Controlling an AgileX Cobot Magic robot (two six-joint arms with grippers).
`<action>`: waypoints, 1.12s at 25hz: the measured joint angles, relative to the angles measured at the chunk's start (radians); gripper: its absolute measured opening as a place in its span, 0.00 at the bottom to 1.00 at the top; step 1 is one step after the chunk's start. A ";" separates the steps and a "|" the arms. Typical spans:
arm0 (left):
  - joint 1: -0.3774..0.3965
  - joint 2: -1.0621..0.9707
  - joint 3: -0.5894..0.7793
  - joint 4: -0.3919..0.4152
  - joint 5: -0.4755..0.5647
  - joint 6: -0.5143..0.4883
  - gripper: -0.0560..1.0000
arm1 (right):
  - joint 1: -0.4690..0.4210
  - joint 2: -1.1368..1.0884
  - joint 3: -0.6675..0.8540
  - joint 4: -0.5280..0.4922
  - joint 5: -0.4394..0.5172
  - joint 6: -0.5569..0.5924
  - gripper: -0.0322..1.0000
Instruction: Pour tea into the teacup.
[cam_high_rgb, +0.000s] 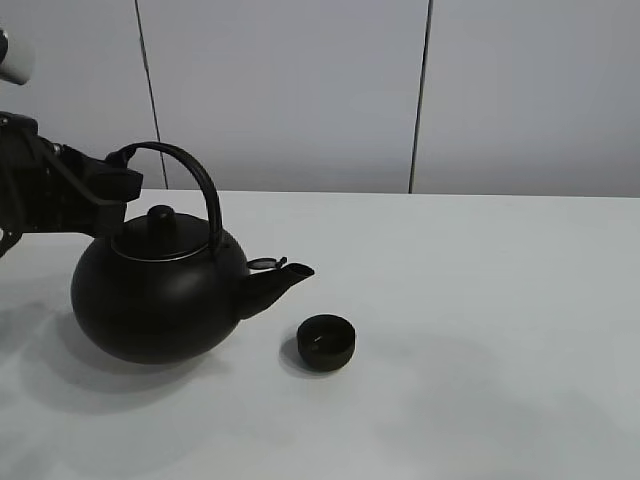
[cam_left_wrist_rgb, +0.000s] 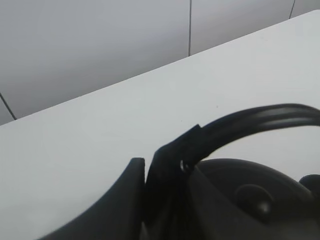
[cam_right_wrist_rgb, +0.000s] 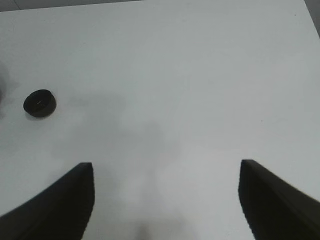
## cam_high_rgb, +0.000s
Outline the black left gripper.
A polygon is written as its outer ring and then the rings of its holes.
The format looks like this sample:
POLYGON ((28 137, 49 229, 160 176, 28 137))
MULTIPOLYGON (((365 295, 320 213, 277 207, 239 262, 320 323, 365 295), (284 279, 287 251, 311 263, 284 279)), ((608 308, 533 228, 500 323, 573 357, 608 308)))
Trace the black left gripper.
POLYGON ((3 112, 1 253, 31 233, 118 235, 124 202, 138 199, 143 183, 128 161, 123 150, 100 160, 53 143, 39 135, 35 120, 3 112))

